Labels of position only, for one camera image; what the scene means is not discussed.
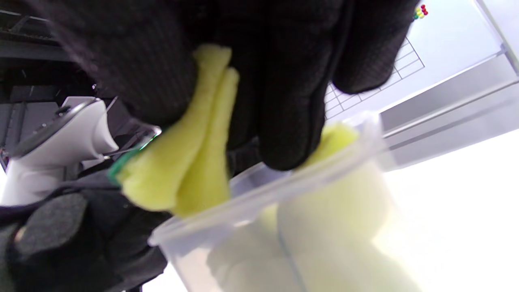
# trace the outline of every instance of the gloved hand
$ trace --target gloved hand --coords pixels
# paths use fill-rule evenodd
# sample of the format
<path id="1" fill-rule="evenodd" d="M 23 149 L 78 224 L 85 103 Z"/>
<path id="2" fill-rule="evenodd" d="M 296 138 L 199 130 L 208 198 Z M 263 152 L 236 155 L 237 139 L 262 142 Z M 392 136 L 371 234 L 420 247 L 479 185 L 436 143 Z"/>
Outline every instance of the gloved hand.
<path id="1" fill-rule="evenodd" d="M 105 171 L 64 183 L 44 202 L 0 207 L 2 291 L 134 288 L 166 267 L 147 239 L 169 217 L 133 206 Z"/>
<path id="2" fill-rule="evenodd" d="M 329 81 L 382 85 L 417 0 L 27 0 L 91 76 L 140 120 L 177 121 L 196 82 L 191 51 L 233 49 L 241 76 L 228 148 L 258 137 L 264 162 L 299 166 L 317 147 Z"/>

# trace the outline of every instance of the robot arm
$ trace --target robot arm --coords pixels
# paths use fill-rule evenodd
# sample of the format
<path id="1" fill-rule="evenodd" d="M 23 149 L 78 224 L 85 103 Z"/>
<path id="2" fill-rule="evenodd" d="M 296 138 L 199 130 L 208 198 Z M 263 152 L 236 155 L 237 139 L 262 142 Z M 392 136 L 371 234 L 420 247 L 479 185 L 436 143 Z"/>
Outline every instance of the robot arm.
<path id="1" fill-rule="evenodd" d="M 103 153 L 118 149 L 108 130 L 104 102 L 89 99 L 73 108 L 73 102 L 65 101 L 52 123 L 17 146 L 7 167 L 1 206 L 38 202 L 65 180 L 67 167 L 102 161 Z"/>

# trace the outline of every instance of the yellow foam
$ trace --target yellow foam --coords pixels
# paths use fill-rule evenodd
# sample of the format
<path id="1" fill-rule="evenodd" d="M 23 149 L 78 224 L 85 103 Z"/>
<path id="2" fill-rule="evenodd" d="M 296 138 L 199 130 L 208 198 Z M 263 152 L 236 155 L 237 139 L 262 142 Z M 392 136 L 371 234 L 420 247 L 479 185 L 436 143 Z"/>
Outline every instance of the yellow foam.
<path id="1" fill-rule="evenodd" d="M 194 57 L 198 82 L 186 113 L 116 177 L 136 205 L 184 217 L 230 198 L 225 147 L 239 81 L 227 67 L 230 49 L 202 45 Z"/>

